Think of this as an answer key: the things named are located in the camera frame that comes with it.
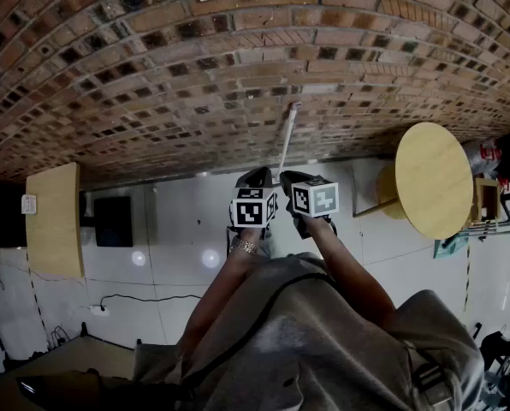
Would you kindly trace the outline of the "black box speaker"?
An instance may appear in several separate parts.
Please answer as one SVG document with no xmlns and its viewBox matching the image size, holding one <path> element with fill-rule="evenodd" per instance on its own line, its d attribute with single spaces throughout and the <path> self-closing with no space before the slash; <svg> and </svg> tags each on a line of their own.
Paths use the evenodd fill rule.
<svg viewBox="0 0 510 411">
<path fill-rule="evenodd" d="M 133 228 L 129 196 L 99 198 L 93 201 L 98 247 L 132 247 Z"/>
</svg>

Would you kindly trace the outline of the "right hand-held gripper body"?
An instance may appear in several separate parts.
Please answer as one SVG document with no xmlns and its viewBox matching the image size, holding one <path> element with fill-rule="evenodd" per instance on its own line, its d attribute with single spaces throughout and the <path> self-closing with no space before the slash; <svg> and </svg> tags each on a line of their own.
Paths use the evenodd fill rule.
<svg viewBox="0 0 510 411">
<path fill-rule="evenodd" d="M 331 215 L 339 211 L 337 182 L 331 182 L 322 176 L 285 170 L 280 174 L 280 184 L 288 198 L 286 210 L 292 216 L 294 227 L 303 240 L 311 237 L 305 217 L 322 218 L 337 234 L 331 219 Z"/>
</svg>

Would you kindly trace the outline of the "black chair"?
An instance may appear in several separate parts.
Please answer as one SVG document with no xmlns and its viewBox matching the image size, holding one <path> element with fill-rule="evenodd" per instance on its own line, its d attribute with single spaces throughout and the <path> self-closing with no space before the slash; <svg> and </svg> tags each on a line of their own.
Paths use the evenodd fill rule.
<svg viewBox="0 0 510 411">
<path fill-rule="evenodd" d="M 497 384 L 498 376 L 490 371 L 495 361 L 503 364 L 510 358 L 510 341 L 500 331 L 487 335 L 481 343 L 480 352 L 483 357 L 485 381 Z"/>
</svg>

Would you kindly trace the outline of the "person's grey top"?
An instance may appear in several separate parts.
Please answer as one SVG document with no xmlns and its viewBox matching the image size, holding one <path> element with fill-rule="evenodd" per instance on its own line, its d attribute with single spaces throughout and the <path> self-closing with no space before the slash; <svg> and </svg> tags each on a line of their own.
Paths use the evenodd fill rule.
<svg viewBox="0 0 510 411">
<path fill-rule="evenodd" d="M 138 346 L 133 379 L 184 388 L 180 411 L 472 411 L 483 358 L 435 292 L 381 328 L 302 253 L 261 264 L 190 355 Z"/>
</svg>

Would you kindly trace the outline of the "wooden chair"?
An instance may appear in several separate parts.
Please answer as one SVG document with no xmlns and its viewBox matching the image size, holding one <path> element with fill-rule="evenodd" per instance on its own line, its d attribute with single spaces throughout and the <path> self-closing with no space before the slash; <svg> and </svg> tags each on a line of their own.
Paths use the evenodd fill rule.
<svg viewBox="0 0 510 411">
<path fill-rule="evenodd" d="M 471 207 L 471 222 L 494 222 L 501 215 L 501 186 L 497 180 L 476 177 Z"/>
</svg>

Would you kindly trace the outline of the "dark desk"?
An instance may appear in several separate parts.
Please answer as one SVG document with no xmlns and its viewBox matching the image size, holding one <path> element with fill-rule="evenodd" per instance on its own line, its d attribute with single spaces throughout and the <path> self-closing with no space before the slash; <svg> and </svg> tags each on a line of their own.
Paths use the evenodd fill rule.
<svg viewBox="0 0 510 411">
<path fill-rule="evenodd" d="M 68 371 L 98 370 L 105 377 L 131 378 L 134 351 L 96 337 L 76 337 L 35 360 L 0 375 L 0 411 L 43 411 L 28 401 L 16 382 L 18 377 L 51 375 Z"/>
</svg>

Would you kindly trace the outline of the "rectangular wooden table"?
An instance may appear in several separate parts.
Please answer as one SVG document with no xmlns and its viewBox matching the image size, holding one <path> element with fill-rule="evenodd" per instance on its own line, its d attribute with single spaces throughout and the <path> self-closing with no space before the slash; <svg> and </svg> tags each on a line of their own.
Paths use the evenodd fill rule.
<svg viewBox="0 0 510 411">
<path fill-rule="evenodd" d="M 37 273 L 85 275 L 80 243 L 80 166 L 65 164 L 27 178 L 36 212 L 26 216 L 27 255 Z"/>
</svg>

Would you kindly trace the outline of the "round wooden table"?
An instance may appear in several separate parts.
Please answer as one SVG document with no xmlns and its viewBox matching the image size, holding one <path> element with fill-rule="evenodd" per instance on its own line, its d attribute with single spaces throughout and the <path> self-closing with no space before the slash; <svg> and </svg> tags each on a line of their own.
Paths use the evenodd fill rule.
<svg viewBox="0 0 510 411">
<path fill-rule="evenodd" d="M 443 126 L 421 122 L 402 136 L 395 159 L 376 181 L 377 205 L 355 218 L 377 211 L 406 219 L 421 235 L 444 240 L 468 220 L 472 199 L 471 167 L 464 149 Z"/>
</svg>

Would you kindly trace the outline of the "black cabinet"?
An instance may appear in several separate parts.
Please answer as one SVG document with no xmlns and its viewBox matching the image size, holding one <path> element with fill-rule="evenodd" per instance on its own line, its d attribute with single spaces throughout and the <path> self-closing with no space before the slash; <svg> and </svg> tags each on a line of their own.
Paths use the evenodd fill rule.
<svg viewBox="0 0 510 411">
<path fill-rule="evenodd" d="M 24 185 L 0 183 L 0 248 L 27 245 L 26 216 L 21 213 Z"/>
</svg>

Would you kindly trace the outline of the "person's right forearm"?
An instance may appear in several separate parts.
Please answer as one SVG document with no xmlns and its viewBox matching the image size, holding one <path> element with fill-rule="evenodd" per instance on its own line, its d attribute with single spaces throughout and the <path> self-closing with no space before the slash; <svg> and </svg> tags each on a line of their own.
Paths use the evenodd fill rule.
<svg viewBox="0 0 510 411">
<path fill-rule="evenodd" d="M 351 255 L 328 222 L 320 217 L 303 220 L 347 303 L 360 316 L 383 328 L 396 313 L 388 293 Z"/>
</svg>

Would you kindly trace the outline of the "red and white bag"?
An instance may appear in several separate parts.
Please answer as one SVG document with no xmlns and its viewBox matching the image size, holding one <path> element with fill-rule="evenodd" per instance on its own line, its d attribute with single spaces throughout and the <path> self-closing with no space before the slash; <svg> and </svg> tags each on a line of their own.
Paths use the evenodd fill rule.
<svg viewBox="0 0 510 411">
<path fill-rule="evenodd" d="M 501 161 L 502 151 L 496 139 L 473 140 L 466 142 L 462 147 L 474 176 L 490 173 Z"/>
</svg>

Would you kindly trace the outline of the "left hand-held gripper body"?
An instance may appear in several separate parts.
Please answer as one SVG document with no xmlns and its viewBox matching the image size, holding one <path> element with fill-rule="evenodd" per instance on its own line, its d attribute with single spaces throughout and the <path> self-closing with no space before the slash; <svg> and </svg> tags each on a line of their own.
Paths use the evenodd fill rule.
<svg viewBox="0 0 510 411">
<path fill-rule="evenodd" d="M 270 168 L 250 170 L 237 180 L 229 207 L 236 230 L 266 229 L 276 211 L 277 194 Z"/>
</svg>

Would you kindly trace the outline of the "white long handle stick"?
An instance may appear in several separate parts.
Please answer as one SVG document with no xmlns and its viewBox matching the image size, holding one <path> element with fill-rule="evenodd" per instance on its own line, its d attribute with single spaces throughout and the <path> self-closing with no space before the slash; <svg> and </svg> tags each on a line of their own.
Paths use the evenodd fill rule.
<svg viewBox="0 0 510 411">
<path fill-rule="evenodd" d="M 281 154 L 281 159 L 280 159 L 280 163 L 278 166 L 278 171 L 276 173 L 276 178 L 279 178 L 280 174 L 282 173 L 283 166 L 284 166 L 286 156 L 288 153 L 289 142 L 290 142 L 292 132 L 294 129 L 295 119 L 296 119 L 296 116 L 297 116 L 301 107 L 302 107 L 301 102 L 294 102 L 290 106 L 290 109 L 288 112 L 288 119 L 286 121 L 284 141 L 283 141 L 283 145 L 282 145 L 282 154 Z"/>
</svg>

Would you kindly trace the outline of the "person's left forearm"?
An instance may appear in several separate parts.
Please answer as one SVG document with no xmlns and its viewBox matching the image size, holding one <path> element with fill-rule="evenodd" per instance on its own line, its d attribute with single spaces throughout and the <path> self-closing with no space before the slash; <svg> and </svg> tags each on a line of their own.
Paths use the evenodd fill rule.
<svg viewBox="0 0 510 411">
<path fill-rule="evenodd" d="M 243 229 L 238 236 L 258 245 L 260 249 L 262 232 L 262 229 Z M 197 348 L 236 290 L 262 261 L 263 256 L 260 254 L 251 255 L 238 250 L 229 253 L 187 321 L 186 329 L 177 344 L 179 356 L 190 355 Z"/>
</svg>

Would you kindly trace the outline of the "metal wristwatch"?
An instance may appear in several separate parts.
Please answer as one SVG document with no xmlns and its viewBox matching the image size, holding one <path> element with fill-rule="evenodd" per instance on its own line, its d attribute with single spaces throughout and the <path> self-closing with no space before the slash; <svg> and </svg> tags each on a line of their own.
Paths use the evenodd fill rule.
<svg viewBox="0 0 510 411">
<path fill-rule="evenodd" d="M 236 236 L 231 243 L 231 247 L 229 249 L 229 252 L 232 253 L 233 251 L 243 251 L 244 253 L 248 253 L 251 255 L 255 255 L 258 251 L 258 245 L 243 240 L 241 237 Z"/>
</svg>

